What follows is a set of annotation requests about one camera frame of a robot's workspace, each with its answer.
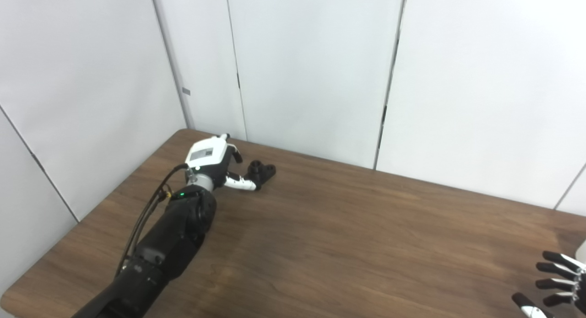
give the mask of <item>robotic hand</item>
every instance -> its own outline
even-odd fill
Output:
[[[113,282],[72,318],[142,318],[167,286],[187,268],[203,244],[216,212],[214,189],[259,190],[276,173],[273,165],[253,161],[245,176],[229,172],[232,157],[243,159],[223,134],[196,142],[185,164],[161,182],[130,233]],[[174,194],[163,191],[170,176],[185,171],[186,186]],[[157,203],[169,197],[165,212],[140,240],[140,233]]]
[[[539,262],[537,270],[558,274],[564,279],[549,278],[535,282],[538,289],[559,289],[555,293],[543,299],[547,307],[557,306],[562,303],[574,305],[583,314],[586,314],[586,264],[583,264],[567,255],[543,252],[543,258],[549,262]],[[549,312],[539,309],[525,295],[516,293],[513,301],[521,311],[529,318],[553,318]]]

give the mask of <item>black cable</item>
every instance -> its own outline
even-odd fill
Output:
[[[146,203],[145,207],[142,209],[141,214],[138,216],[138,220],[136,220],[136,223],[134,224],[134,228],[132,228],[132,232],[130,233],[130,238],[128,239],[128,241],[126,242],[126,246],[124,247],[124,251],[122,253],[122,258],[120,259],[118,267],[116,268],[116,274],[114,275],[115,277],[117,277],[120,274],[120,272],[122,271],[122,267],[124,265],[124,260],[126,260],[126,256],[128,255],[128,249],[130,249],[130,245],[132,244],[132,240],[136,236],[136,231],[138,230],[140,224],[142,223],[142,220],[144,219],[145,214],[147,213],[147,211],[149,210],[149,208],[151,207],[151,205],[155,201],[155,198],[157,197],[157,195],[159,195],[159,192],[161,192],[161,189],[163,189],[163,186],[165,186],[165,184],[167,184],[167,181],[171,178],[171,176],[173,176],[173,174],[175,174],[179,170],[187,169],[187,168],[189,168],[188,164],[180,164],[180,165],[175,166],[173,168],[173,170],[171,170],[169,172],[169,174],[167,174],[167,176],[165,176],[165,178],[163,179],[163,182],[161,182],[159,187],[157,187],[157,189],[155,190],[155,193],[152,194],[151,199],[149,199],[148,203]]]
[[[148,208],[148,210],[146,210],[146,214],[143,216],[142,221],[140,223],[140,225],[138,226],[138,229],[136,229],[136,233],[134,234],[134,239],[132,240],[132,246],[130,246],[130,253],[134,253],[134,251],[136,251],[136,245],[138,244],[138,239],[140,239],[141,237],[141,233],[142,233],[142,229],[144,229],[144,227],[147,224],[148,218],[151,217],[152,212],[155,211],[155,209],[157,209],[157,205],[161,202],[163,202],[163,200],[165,200],[167,198],[167,193],[165,193],[165,191],[160,190],[159,191],[159,197],[153,201],[153,203],[151,203],[151,207]]]

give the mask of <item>white wall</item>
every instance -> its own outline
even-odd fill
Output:
[[[195,129],[246,140],[226,0],[155,0]]]
[[[586,0],[407,0],[377,169],[553,208],[586,157]]]
[[[76,221],[2,112],[0,157],[1,296]]]
[[[0,105],[83,218],[185,127],[152,0],[0,0]]]
[[[586,172],[584,172],[584,169],[581,170],[581,174],[559,203],[557,209],[586,216]]]
[[[229,0],[249,141],[372,168],[401,0]]]

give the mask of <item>brown tabletop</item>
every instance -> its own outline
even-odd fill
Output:
[[[181,130],[2,297],[67,318],[105,288],[143,205],[194,141]],[[277,166],[261,191],[222,188],[212,230],[150,318],[521,318],[544,249],[573,254],[586,217],[233,140]],[[182,175],[170,185],[182,187]],[[158,215],[153,214],[151,224]],[[569,306],[553,310],[571,317]]]

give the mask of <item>panel seam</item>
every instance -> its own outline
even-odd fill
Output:
[[[31,147],[29,147],[29,145],[27,144],[27,141],[25,141],[25,139],[23,138],[21,133],[18,131],[18,129],[14,125],[14,122],[12,122],[12,120],[9,118],[8,114],[6,113],[6,111],[4,110],[4,108],[1,105],[0,105],[0,111],[2,111],[2,114],[4,114],[4,117],[6,117],[6,120],[8,120],[8,122],[10,123],[10,126],[14,129],[18,138],[21,139],[21,142],[25,145],[25,147],[27,148],[27,151],[29,152],[29,154],[31,155],[33,160],[35,160],[36,164],[38,165],[38,168],[40,168],[40,170],[43,172],[44,176],[47,178],[47,180],[49,181],[49,183],[51,184],[51,186],[53,187],[53,189],[55,190],[55,192],[57,193],[57,195],[59,196],[59,198],[61,199],[63,204],[65,204],[65,207],[67,207],[67,210],[69,211],[71,216],[73,216],[73,218],[76,220],[76,222],[79,223],[79,219],[77,218],[77,216],[75,215],[73,210],[71,210],[71,207],[69,207],[69,204],[67,204],[67,201],[65,201],[65,198],[63,198],[63,195],[61,195],[61,192],[59,191],[59,189],[57,189],[57,186],[55,185],[55,183],[53,183],[53,180],[49,177],[49,175],[47,174],[47,171],[44,169],[44,167],[42,166],[42,164],[38,160],[35,153],[33,153],[33,151],[31,150]]]
[[[234,63],[236,64],[236,79],[238,81],[238,93],[240,93],[240,107],[242,109],[242,121],[244,122],[245,140],[249,140],[248,129],[246,128],[246,114],[244,113],[244,101],[242,99],[242,88],[240,84],[240,72],[238,70],[238,58],[236,57],[236,43],[234,42],[234,28],[232,28],[232,12],[230,11],[230,0],[226,0],[228,8],[228,20],[230,20],[230,35],[232,35],[232,50],[234,51]]]
[[[403,19],[403,14],[405,13],[406,3],[407,3],[407,0],[401,0],[401,7],[399,9],[399,18],[397,20],[397,29],[395,32],[395,46],[393,48],[393,55],[391,56],[391,66],[389,69],[389,81],[387,82],[387,89],[385,92],[385,103],[383,105],[383,116],[380,119],[379,138],[376,143],[376,152],[374,154],[374,164],[372,167],[373,170],[376,170],[376,166],[379,163],[380,144],[381,144],[381,141],[383,140],[383,128],[385,127],[385,117],[387,114],[387,106],[389,105],[389,93],[391,91],[391,83],[393,82],[395,63],[397,62],[397,52],[399,49],[399,39],[401,38],[402,19]]]
[[[179,103],[181,104],[181,109],[183,110],[185,125],[190,129],[195,129],[195,123],[192,120],[191,114],[188,111],[187,103],[185,103],[185,98],[183,96],[183,84],[179,80],[179,70],[177,67],[176,59],[174,58],[174,54],[171,50],[171,45],[169,43],[168,30],[161,20],[161,12],[159,11],[159,6],[157,6],[157,2],[155,0],[151,0],[151,2],[153,8],[155,9],[157,24],[159,25],[159,31],[161,32],[161,37],[163,38],[163,45],[165,46],[165,53],[167,53],[167,60],[169,61],[171,74],[173,75],[173,81],[175,83],[177,97],[179,99]]]
[[[568,195],[568,193],[570,193],[570,190],[574,187],[574,184],[576,183],[576,181],[578,181],[578,179],[580,178],[580,176],[584,172],[584,169],[586,169],[586,163],[584,163],[584,165],[582,166],[582,169],[580,169],[580,171],[578,172],[578,175],[576,175],[576,177],[574,178],[572,183],[570,183],[570,186],[567,189],[565,189],[565,192],[563,193],[563,195],[561,195],[561,198],[559,198],[559,200],[557,201],[557,203],[553,207],[554,211],[558,210],[559,205],[562,203],[562,201],[564,201],[564,199]]]

